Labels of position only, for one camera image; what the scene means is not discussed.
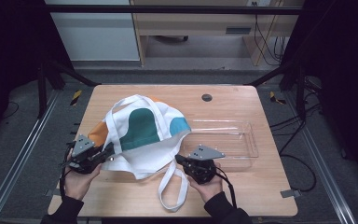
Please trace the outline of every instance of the clear plastic container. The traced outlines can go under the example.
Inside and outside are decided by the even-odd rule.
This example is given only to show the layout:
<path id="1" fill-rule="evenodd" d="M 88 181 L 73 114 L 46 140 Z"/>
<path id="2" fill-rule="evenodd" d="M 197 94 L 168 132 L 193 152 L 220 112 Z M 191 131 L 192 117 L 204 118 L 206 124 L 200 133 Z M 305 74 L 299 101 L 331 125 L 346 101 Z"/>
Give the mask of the clear plastic container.
<path id="1" fill-rule="evenodd" d="M 252 125 L 237 120 L 192 120 L 191 133 L 182 142 L 180 154 L 184 157 L 199 145 L 214 148 L 225 154 L 214 159 L 225 172 L 243 172 L 258 157 Z"/>

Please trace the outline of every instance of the bag handle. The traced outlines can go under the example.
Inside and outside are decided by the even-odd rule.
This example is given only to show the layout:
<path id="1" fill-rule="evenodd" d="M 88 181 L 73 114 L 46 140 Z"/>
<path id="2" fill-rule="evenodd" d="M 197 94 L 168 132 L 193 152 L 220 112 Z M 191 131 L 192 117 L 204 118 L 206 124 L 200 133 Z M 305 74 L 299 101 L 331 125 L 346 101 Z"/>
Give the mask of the bag handle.
<path id="1" fill-rule="evenodd" d="M 165 190 L 165 188 L 168 185 L 168 182 L 170 182 L 171 177 L 173 175 L 178 175 L 179 177 L 181 177 L 182 178 L 182 183 L 181 183 L 181 186 L 180 186 L 179 195 L 178 195 L 176 205 L 175 206 L 168 206 L 162 201 L 162 191 Z M 161 204 L 166 209 L 168 209 L 168 210 L 170 210 L 172 212 L 176 212 L 185 203 L 185 199 L 186 199 L 186 195 L 187 195 L 187 189 L 188 189 L 188 180 L 187 180 L 185 174 L 183 173 L 183 171 L 178 169 L 178 168 L 176 168 L 176 161 L 173 160 L 171 162 L 167 172 L 165 173 L 164 177 L 162 177 L 161 183 L 159 184 L 159 187 L 158 187 L 158 196 L 159 196 L 159 200 L 161 201 Z"/>
<path id="2" fill-rule="evenodd" d="M 120 140 L 118 138 L 116 124 L 115 124 L 114 119 L 113 119 L 113 110 L 118 108 L 118 107 L 120 107 L 120 106 L 122 106 L 122 105 L 129 105 L 129 104 L 134 103 L 134 102 L 136 102 L 138 100 L 144 100 L 150 105 L 150 107 L 151 107 L 151 109 L 153 111 L 155 120 L 157 121 L 157 125 L 159 126 L 158 136 L 161 139 L 166 139 L 166 138 L 171 137 L 168 125 L 165 122 L 165 119 L 162 117 L 161 111 L 158 109 L 158 106 L 156 106 L 156 104 L 150 98 L 145 97 L 143 95 L 135 94 L 133 96 L 129 96 L 129 97 L 126 97 L 124 99 L 121 99 L 120 101 L 115 103 L 112 106 L 112 108 L 107 112 L 107 114 L 105 116 L 105 122 L 106 122 L 106 126 L 107 126 L 107 128 L 108 128 L 108 130 L 109 130 L 109 132 L 111 134 L 107 135 L 106 141 L 105 141 L 105 144 L 104 144 L 103 148 L 105 148 L 109 142 L 115 142 L 115 143 L 117 143 L 115 145 L 115 152 L 116 153 L 121 153 L 122 152 L 121 145 L 119 144 Z"/>

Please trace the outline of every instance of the person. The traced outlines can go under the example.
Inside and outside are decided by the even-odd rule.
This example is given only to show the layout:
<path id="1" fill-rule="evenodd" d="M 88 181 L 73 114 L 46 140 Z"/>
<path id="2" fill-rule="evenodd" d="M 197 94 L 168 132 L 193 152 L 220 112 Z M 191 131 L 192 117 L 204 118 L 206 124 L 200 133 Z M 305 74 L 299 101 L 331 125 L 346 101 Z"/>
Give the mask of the person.
<path id="1" fill-rule="evenodd" d="M 72 224 L 83 206 L 83 198 L 90 188 L 91 181 L 100 173 L 101 164 L 89 175 L 70 172 L 67 168 L 65 177 L 65 194 L 62 204 L 52 215 L 45 215 L 41 224 Z M 199 185 L 191 176 L 188 177 L 190 186 L 200 193 L 205 202 L 204 209 L 218 224 L 251 224 L 252 220 L 241 208 L 234 208 L 223 191 L 222 178 L 214 176 L 205 184 Z"/>

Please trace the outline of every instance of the wooden table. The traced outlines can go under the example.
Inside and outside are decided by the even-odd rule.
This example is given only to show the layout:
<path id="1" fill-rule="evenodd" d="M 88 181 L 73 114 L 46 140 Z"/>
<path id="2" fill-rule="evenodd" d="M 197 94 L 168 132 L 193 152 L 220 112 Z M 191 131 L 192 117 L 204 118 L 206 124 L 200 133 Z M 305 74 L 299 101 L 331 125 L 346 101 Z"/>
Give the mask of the wooden table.
<path id="1" fill-rule="evenodd" d="M 205 102 L 201 96 L 211 94 Z M 102 85 L 97 86 L 78 130 L 88 134 L 104 118 L 118 100 L 142 94 L 155 96 L 179 109 L 189 121 L 195 119 L 229 119 L 252 123 L 258 158 L 244 172 L 227 173 L 233 184 L 238 207 L 250 216 L 294 216 L 297 213 L 293 197 L 283 198 L 282 190 L 290 189 L 269 124 L 257 91 L 251 86 L 231 85 Z M 125 172 L 101 171 L 84 198 L 80 217 L 207 217 L 200 195 L 191 187 L 178 212 L 166 211 L 158 199 L 158 185 L 163 175 L 135 180 Z M 180 185 L 175 177 L 164 191 L 167 204 L 174 204 Z M 229 197 L 227 184 L 224 191 Z M 60 196 L 53 196 L 49 213 L 56 211 Z"/>

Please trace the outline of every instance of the black sleeve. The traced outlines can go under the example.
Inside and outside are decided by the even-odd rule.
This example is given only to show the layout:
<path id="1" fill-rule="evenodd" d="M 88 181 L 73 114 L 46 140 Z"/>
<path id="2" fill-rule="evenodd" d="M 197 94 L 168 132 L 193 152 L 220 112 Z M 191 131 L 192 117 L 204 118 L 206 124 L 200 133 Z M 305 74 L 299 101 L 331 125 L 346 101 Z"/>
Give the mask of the black sleeve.
<path id="1" fill-rule="evenodd" d="M 219 224 L 252 224 L 251 218 L 245 211 L 231 205 L 224 191 L 212 197 L 204 208 Z"/>
<path id="2" fill-rule="evenodd" d="M 41 224 L 76 224 L 77 215 L 83 207 L 83 202 L 64 197 L 60 207 L 52 215 L 45 215 Z"/>

